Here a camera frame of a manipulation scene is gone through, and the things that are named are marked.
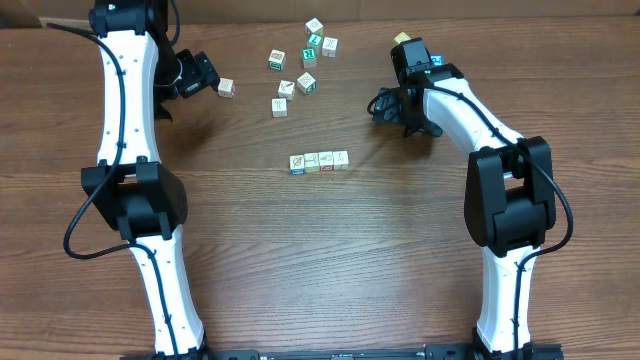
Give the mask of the yellow-sided wooden block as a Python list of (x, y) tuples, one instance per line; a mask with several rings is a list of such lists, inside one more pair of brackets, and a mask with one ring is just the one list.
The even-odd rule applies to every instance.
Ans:
[(349, 168), (349, 156), (346, 150), (333, 152), (333, 167), (335, 170), (346, 170)]

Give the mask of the red Q wooden block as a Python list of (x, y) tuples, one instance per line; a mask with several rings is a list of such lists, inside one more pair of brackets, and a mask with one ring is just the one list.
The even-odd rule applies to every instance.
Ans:
[(332, 171), (334, 169), (334, 159), (332, 151), (319, 152), (318, 160), (321, 171)]

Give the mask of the yellow-edged wooden block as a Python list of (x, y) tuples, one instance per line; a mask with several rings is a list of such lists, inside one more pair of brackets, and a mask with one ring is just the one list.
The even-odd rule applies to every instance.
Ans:
[(304, 165), (307, 173), (318, 172), (320, 170), (319, 154), (317, 152), (305, 153)]

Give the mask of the blue-edged wooden block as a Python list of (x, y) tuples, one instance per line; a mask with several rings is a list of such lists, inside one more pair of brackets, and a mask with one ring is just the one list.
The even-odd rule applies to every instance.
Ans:
[(306, 173), (305, 159), (303, 155), (292, 155), (289, 157), (290, 173), (292, 175), (303, 175)]

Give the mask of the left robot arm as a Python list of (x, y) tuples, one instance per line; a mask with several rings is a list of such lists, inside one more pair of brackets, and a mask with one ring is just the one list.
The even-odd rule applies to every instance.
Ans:
[(155, 327), (155, 359), (210, 359), (183, 258), (188, 204), (182, 181), (160, 159), (162, 104), (221, 83), (203, 52), (168, 39), (172, 1), (98, 1), (89, 12), (104, 70), (104, 126), (96, 166), (81, 185), (141, 271)]

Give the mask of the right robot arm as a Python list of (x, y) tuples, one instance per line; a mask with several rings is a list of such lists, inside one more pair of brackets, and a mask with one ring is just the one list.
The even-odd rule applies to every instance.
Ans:
[(420, 38), (390, 52), (398, 85), (368, 111), (404, 134), (447, 134), (468, 159), (464, 218), (482, 249), (482, 308), (469, 359), (561, 359), (558, 344), (532, 342), (528, 305), (535, 255), (556, 221), (551, 150), (504, 125), (474, 95), (463, 73), (436, 60)]

